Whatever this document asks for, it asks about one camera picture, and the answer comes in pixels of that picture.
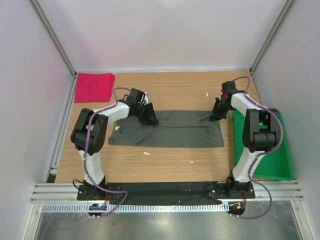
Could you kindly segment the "grey t shirt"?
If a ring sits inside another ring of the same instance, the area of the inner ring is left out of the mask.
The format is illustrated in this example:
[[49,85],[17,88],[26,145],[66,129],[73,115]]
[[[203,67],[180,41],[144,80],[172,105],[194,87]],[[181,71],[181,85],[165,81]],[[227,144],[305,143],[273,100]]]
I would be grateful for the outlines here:
[[161,110],[158,125],[142,125],[131,116],[115,123],[108,143],[115,146],[159,148],[222,148],[224,140],[219,121],[210,121],[205,110]]

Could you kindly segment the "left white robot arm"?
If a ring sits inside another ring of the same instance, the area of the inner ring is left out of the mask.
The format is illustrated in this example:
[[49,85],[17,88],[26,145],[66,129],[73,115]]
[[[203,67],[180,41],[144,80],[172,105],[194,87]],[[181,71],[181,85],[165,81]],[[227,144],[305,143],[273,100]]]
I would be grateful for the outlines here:
[[78,200],[101,200],[107,193],[124,193],[107,190],[106,177],[101,165],[101,150],[105,144],[108,125],[128,117],[137,117],[145,126],[159,124],[148,94],[136,88],[131,88],[129,94],[124,95],[122,99],[116,97],[112,105],[94,110],[81,110],[70,136],[84,167],[84,179],[77,187]]

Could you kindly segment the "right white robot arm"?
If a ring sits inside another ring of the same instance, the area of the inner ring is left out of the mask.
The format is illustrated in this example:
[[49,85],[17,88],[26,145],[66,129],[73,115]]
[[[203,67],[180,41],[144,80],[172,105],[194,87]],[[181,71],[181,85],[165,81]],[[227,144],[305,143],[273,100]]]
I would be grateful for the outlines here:
[[267,108],[254,101],[247,89],[238,90],[235,80],[222,85],[222,94],[215,99],[209,120],[226,119],[228,111],[239,111],[244,117],[242,143],[244,146],[237,165],[225,183],[214,182],[212,199],[254,198],[252,175],[265,155],[278,149],[284,138],[284,130],[275,108]]

